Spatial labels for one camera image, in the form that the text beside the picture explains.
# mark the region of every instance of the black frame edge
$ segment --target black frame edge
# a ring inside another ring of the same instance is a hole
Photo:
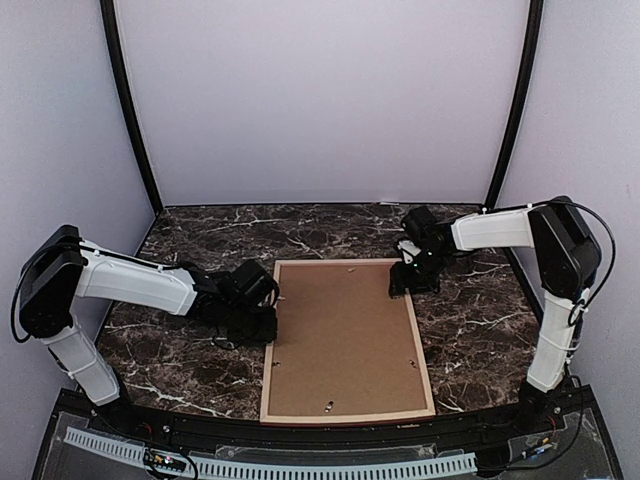
[[[111,59],[113,78],[116,83],[116,89],[118,90],[118,97],[120,98],[120,107],[122,108],[124,121],[127,125],[127,131],[129,132],[131,147],[133,148],[136,163],[138,164],[138,169],[140,170],[140,175],[142,176],[142,181],[144,183],[145,190],[147,191],[147,196],[149,197],[153,211],[156,215],[159,215],[164,209],[164,206],[162,205],[158,185],[153,177],[153,171],[151,170],[151,164],[149,163],[149,156],[147,155],[144,141],[142,140],[138,117],[133,106],[133,97],[131,95],[131,88],[129,87],[129,80],[127,78],[127,71],[124,64],[124,56],[122,54],[122,45],[120,44],[120,35],[118,33],[118,24],[113,0],[100,0],[100,9],[102,11],[102,22],[104,24],[104,33],[107,39],[109,58]]]
[[[533,310],[533,314],[536,316],[536,320],[538,320],[538,323],[541,324],[542,316],[544,315],[542,305],[540,304],[540,300],[538,299],[536,292],[533,290],[531,283],[529,283],[527,275],[522,269],[520,260],[518,260],[518,257],[516,256],[512,248],[503,248],[502,250],[504,251],[507,260],[509,261],[509,265],[511,265],[511,270],[513,270],[513,273],[516,276],[518,283],[520,284],[520,288],[522,288],[522,292],[527,299],[527,303],[529,303],[531,310]]]
[[[524,105],[527,100],[527,92],[529,91],[529,83],[531,81],[531,72],[533,71],[533,62],[536,56],[536,47],[538,45],[538,36],[540,34],[540,24],[542,23],[542,7],[544,0],[531,0],[529,5],[529,18],[527,20],[527,29],[524,36],[524,45],[522,47],[522,57],[520,58],[520,69],[518,70],[518,78],[513,93],[513,101],[511,110],[509,111],[509,119],[502,138],[502,145],[496,167],[491,178],[491,185],[487,192],[487,198],[484,206],[491,209],[495,208],[504,179],[507,175],[509,162],[513,153],[513,147],[518,136],[520,121]]]
[[[403,205],[437,205],[437,206],[462,206],[478,207],[478,212],[482,209],[481,203],[466,202],[271,202],[271,203],[185,203],[184,205],[165,205],[164,208],[201,208],[201,207],[249,207],[267,205],[382,205],[382,206],[403,206]]]
[[[589,385],[582,389],[567,386],[566,390],[556,399],[562,414],[579,411],[582,391],[584,406],[590,408],[596,419],[598,430],[609,466],[614,478],[623,479],[617,453],[611,442],[611,437],[604,423],[602,412],[593,390]],[[91,415],[91,405],[83,394],[67,389],[61,389],[58,400],[53,408],[49,420],[49,428],[45,434],[38,461],[34,469],[32,480],[37,480],[37,474],[42,471],[43,461],[51,441],[55,422],[60,412],[68,412],[85,417],[89,420],[89,428],[106,433],[114,433],[107,428],[99,418]],[[194,448],[197,443],[198,451],[214,452],[219,445],[253,446],[259,448],[291,448],[307,450],[333,450],[341,448],[379,448],[380,446],[407,446],[424,443],[435,443],[439,451],[462,448],[467,452],[481,452],[506,445],[506,441],[520,433],[516,431],[490,430],[471,433],[470,425],[485,424],[488,420],[500,420],[503,415],[512,414],[517,409],[516,404],[503,405],[489,409],[466,412],[460,414],[441,415],[419,422],[377,425],[375,427],[343,426],[343,427],[269,427],[260,425],[257,421],[230,420],[202,415],[180,414],[148,407],[136,407],[141,414],[148,417],[160,430],[162,425],[170,425],[171,433],[162,433],[155,441],[174,447]],[[546,431],[549,426],[546,420],[541,422],[535,431]]]

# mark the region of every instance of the white robotic arm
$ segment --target white robotic arm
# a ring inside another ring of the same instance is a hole
[[[227,329],[240,343],[267,343],[277,332],[277,283],[255,261],[233,272],[204,272],[194,265],[164,266],[103,249],[61,227],[23,268],[20,324],[40,339],[96,407],[126,397],[113,369],[84,334],[72,311],[74,297],[117,300],[187,316]]]
[[[529,212],[523,208],[490,214],[473,214],[457,219],[451,226],[455,246],[460,251],[495,247],[535,248]],[[527,382],[542,392],[556,388],[563,378],[565,363],[573,352],[573,333],[580,310],[589,297],[585,287],[574,303],[544,290],[544,316]]]
[[[544,396],[563,379],[575,350],[582,307],[601,260],[595,238],[571,205],[568,197],[558,197],[542,206],[472,214],[453,222],[438,222],[426,207],[414,209],[402,220],[409,238],[396,243],[402,262],[391,270],[389,293],[439,291],[439,274],[464,252],[491,247],[535,249],[544,316],[521,394],[524,390]]]

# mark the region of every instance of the dark marble surface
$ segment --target dark marble surface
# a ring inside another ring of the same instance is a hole
[[[167,209],[141,257],[233,269],[247,258],[394,257],[410,206],[270,205]],[[471,213],[438,206],[440,219]],[[413,299],[438,414],[517,401],[538,324],[499,250],[459,259],[442,292]],[[134,402],[155,408],[257,419],[264,348],[216,347],[215,332],[184,318],[117,304],[98,348],[123,376]]]

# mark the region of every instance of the brown cardboard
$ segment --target brown cardboard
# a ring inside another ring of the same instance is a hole
[[[263,423],[362,423],[435,415],[410,297],[394,260],[279,261],[278,338],[267,347]]]

